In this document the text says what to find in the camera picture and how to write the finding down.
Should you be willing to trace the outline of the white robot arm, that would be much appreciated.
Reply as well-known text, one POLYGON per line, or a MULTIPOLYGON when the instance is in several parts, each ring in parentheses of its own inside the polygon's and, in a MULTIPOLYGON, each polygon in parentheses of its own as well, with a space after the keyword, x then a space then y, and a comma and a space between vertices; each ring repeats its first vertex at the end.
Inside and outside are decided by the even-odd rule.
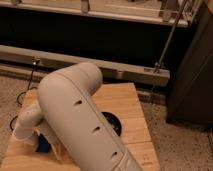
POLYGON ((92 100, 101 84, 101 70, 88 62, 46 75, 19 114, 15 138, 36 144, 42 134, 62 144, 81 171, 143 171, 92 100))

